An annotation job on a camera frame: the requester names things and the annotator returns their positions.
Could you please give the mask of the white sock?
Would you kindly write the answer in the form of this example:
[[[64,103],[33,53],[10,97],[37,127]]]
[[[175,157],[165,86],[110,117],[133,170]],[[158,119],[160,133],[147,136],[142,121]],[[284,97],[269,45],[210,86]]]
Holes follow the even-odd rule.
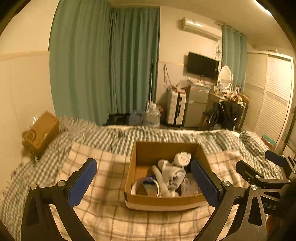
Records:
[[[176,190],[182,184],[186,171],[164,159],[159,160],[157,165],[152,165],[151,170],[159,184],[160,196],[177,197]]]

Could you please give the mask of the white tape roll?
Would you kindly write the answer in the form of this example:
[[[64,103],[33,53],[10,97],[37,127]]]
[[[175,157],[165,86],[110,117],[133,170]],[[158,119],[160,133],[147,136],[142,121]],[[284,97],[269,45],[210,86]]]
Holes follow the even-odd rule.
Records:
[[[153,177],[143,177],[138,179],[131,189],[132,195],[143,195],[148,197],[159,197],[160,187]]]

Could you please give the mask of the green gingham duvet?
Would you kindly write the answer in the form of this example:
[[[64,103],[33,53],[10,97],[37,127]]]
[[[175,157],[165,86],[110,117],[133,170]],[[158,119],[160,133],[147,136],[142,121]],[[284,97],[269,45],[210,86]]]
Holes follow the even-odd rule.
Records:
[[[267,146],[260,137],[244,131],[170,131],[136,126],[110,128],[86,120],[60,118],[60,133],[49,144],[38,163],[20,164],[11,177],[10,185],[1,195],[1,221],[16,240],[21,238],[23,209],[31,184],[53,186],[74,143],[101,149],[113,154],[130,154],[137,141],[166,143],[197,143],[207,154],[218,151],[239,151],[242,160],[265,178],[281,179],[280,168],[264,157]]]

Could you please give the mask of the clear plastic cup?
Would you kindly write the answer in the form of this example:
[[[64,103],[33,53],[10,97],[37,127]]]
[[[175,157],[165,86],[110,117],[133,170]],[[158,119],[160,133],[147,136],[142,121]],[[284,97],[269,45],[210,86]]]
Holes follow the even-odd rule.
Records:
[[[187,173],[181,184],[181,194],[182,196],[190,196],[195,194],[200,194],[201,189],[197,185],[192,173]]]

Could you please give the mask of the black jacket on chair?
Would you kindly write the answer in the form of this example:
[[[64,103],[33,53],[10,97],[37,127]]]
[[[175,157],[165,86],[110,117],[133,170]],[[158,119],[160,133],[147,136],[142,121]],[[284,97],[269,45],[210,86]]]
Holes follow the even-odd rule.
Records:
[[[217,123],[222,129],[232,131],[241,119],[244,106],[234,101],[222,101],[218,103],[217,111]]]

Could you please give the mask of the beige plaid blanket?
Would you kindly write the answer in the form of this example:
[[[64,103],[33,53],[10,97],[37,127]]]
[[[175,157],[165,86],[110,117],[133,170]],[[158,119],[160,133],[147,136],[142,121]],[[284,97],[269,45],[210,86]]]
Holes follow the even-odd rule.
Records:
[[[96,175],[74,210],[95,240],[192,240],[213,212],[202,194],[176,198],[132,195],[132,185],[151,173],[160,159],[172,161],[189,152],[221,179],[238,187],[247,183],[235,170],[239,151],[207,154],[196,143],[137,142],[130,154],[113,154],[74,143],[59,173],[66,180],[88,159],[97,161]]]

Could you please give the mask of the white louvered wardrobe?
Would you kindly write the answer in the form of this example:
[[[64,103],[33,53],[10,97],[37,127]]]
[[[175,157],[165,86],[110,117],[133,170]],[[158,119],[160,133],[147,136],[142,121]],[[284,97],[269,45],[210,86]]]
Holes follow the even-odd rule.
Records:
[[[293,57],[248,52],[243,93],[249,106],[243,128],[259,137],[267,135],[279,145],[292,110],[293,90]]]

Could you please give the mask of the white oval mirror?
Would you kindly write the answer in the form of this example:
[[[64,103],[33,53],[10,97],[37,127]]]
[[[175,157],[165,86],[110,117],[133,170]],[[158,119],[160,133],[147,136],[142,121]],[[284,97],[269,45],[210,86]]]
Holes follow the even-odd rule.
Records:
[[[218,76],[217,86],[222,90],[229,90],[233,82],[233,75],[230,68],[224,65]]]

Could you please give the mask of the small cardboard box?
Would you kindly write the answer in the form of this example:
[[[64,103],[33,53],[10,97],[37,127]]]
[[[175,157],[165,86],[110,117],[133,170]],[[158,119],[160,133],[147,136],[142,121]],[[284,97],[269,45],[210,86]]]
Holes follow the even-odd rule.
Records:
[[[45,111],[29,128],[22,133],[22,145],[37,158],[41,158],[46,148],[59,134],[59,120]]]

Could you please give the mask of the white suitcase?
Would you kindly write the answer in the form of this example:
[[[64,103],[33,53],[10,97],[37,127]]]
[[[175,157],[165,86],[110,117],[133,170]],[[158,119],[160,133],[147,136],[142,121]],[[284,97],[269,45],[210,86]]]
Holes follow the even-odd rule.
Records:
[[[166,106],[166,122],[169,125],[180,126],[183,123],[186,92],[183,89],[170,90]]]

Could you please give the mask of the open cardboard box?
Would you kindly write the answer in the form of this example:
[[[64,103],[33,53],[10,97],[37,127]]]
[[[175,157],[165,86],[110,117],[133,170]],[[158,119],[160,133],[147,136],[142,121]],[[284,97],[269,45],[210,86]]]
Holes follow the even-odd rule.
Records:
[[[129,209],[183,211],[205,204],[206,199],[190,174],[191,162],[209,167],[197,143],[136,142],[125,182]]]

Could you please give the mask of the narrow green curtain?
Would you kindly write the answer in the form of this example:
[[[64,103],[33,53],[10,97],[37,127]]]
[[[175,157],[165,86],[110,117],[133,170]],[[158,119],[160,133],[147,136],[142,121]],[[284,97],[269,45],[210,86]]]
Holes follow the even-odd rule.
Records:
[[[233,87],[243,90],[247,66],[247,37],[232,27],[223,25],[222,66],[227,65],[233,75]]]

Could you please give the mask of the black television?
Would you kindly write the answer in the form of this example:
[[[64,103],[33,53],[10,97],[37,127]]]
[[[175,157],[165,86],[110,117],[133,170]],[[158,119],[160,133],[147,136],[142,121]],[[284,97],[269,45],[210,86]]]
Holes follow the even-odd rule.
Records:
[[[188,73],[215,79],[218,76],[218,66],[217,60],[192,52],[188,53],[186,67]]]

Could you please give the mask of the white air conditioner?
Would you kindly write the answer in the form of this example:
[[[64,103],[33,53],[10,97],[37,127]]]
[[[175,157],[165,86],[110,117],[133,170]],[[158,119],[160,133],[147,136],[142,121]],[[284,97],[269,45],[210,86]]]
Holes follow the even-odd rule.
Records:
[[[201,35],[214,41],[220,40],[222,36],[222,33],[219,29],[199,23],[186,17],[182,18],[182,30]]]

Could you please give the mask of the large green curtain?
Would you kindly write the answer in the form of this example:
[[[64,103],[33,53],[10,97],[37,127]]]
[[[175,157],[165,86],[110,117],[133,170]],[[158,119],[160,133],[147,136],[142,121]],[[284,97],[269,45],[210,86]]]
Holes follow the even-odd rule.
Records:
[[[59,1],[49,40],[56,115],[105,125],[145,111],[156,99],[159,36],[158,7]]]

